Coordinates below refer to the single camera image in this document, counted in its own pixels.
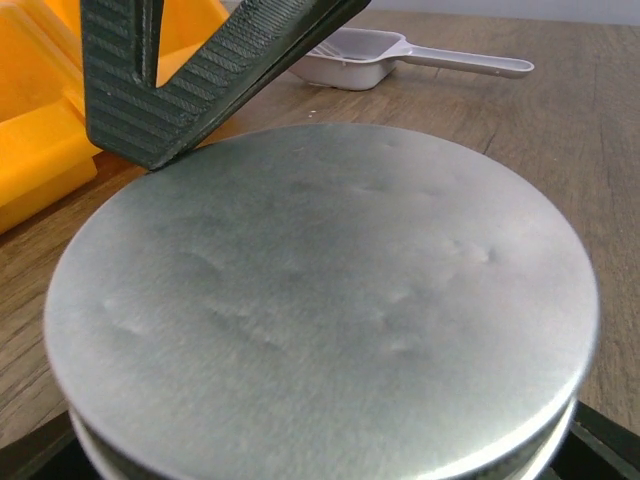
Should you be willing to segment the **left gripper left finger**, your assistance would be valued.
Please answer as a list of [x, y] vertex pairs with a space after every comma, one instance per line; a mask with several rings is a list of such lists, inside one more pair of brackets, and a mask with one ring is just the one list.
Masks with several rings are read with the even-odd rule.
[[79, 479], [80, 453], [69, 425], [43, 426], [1, 449], [2, 479]]

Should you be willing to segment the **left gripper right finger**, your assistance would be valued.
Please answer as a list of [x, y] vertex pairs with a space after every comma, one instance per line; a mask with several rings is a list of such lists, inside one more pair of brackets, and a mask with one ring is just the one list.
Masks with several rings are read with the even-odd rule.
[[638, 479], [639, 436], [579, 402], [549, 478]]

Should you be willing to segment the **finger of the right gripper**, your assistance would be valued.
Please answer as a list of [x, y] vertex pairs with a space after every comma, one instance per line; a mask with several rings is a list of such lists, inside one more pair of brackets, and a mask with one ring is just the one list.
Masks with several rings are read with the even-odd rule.
[[147, 170], [195, 148], [365, 0], [244, 1], [162, 86], [150, 33], [158, 1], [80, 6], [87, 137]]

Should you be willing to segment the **orange bin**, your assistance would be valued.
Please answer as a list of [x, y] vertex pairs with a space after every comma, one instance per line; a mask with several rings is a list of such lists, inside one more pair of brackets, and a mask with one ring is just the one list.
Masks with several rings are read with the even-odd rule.
[[[220, 1], [158, 1], [151, 19], [140, 24], [156, 48], [153, 72], [156, 85], [172, 75], [229, 18]], [[78, 69], [82, 67], [79, 1], [26, 1], [31, 18]]]
[[77, 1], [1, 4], [1, 229], [91, 181]]

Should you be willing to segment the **white slotted scoop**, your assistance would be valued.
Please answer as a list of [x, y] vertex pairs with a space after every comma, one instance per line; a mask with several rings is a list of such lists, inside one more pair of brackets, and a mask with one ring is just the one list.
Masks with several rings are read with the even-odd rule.
[[424, 47], [397, 32], [341, 27], [289, 72], [312, 85], [366, 91], [399, 62], [509, 79], [521, 79], [534, 70], [534, 64], [523, 59]]

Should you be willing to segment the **white jar lid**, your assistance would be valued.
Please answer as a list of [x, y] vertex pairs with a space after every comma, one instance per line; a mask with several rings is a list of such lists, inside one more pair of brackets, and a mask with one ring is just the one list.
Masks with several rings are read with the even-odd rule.
[[71, 411], [170, 479], [495, 478], [551, 453], [597, 343], [574, 229], [462, 145], [360, 124], [195, 150], [48, 290]]

